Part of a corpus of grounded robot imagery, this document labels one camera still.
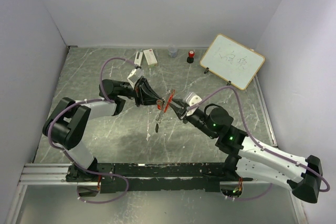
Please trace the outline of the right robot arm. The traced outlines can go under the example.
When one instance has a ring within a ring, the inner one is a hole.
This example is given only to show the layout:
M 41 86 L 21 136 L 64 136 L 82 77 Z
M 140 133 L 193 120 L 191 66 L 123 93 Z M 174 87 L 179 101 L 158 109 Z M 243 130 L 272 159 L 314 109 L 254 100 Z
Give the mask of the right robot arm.
M 221 106 L 211 103 L 212 110 L 187 110 L 188 104 L 173 99 L 170 107 L 183 123 L 190 123 L 211 139 L 216 147 L 228 156 L 223 176 L 230 181 L 236 178 L 255 178 L 281 186 L 302 201 L 315 204 L 321 192 L 322 165 L 320 158 L 300 157 L 283 152 L 232 125 L 233 118 Z

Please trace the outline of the red handled metal key holder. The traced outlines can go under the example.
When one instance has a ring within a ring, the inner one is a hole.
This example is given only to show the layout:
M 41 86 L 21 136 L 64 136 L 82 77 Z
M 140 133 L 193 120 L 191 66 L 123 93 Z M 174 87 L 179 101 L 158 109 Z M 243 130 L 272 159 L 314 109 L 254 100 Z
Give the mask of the red handled metal key holder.
M 160 110 L 156 120 L 157 122 L 161 123 L 162 121 L 162 118 L 164 117 L 168 107 L 169 107 L 169 104 L 171 103 L 172 99 L 173 99 L 173 96 L 175 94 L 175 90 L 174 89 L 171 89 L 167 94 L 166 94 L 166 97 L 164 98 L 165 100 L 165 105 L 164 105 L 164 109 L 163 110 Z

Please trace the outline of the red usb stick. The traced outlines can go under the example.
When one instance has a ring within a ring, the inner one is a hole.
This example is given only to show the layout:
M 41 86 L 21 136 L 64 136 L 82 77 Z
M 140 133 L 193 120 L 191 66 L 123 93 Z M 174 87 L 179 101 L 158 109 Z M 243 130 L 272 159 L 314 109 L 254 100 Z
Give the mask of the red usb stick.
M 165 105 L 165 100 L 164 99 L 157 100 L 156 101 L 156 105 L 157 105 L 157 108 L 159 110 L 163 110 L 164 109 L 164 105 Z

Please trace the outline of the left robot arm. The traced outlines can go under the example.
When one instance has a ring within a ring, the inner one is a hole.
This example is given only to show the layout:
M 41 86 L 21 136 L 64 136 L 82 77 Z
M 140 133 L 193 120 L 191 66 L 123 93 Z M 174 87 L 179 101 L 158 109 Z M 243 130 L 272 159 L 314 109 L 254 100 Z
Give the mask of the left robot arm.
M 49 138 L 52 147 L 64 151 L 72 162 L 81 166 L 79 175 L 87 182 L 98 175 L 98 161 L 82 142 L 87 122 L 119 115 L 125 105 L 123 97 L 133 99 L 136 106 L 156 105 L 163 100 L 145 77 L 141 77 L 134 86 L 128 82 L 104 79 L 99 96 L 88 102 L 62 98 L 43 126 L 43 135 Z

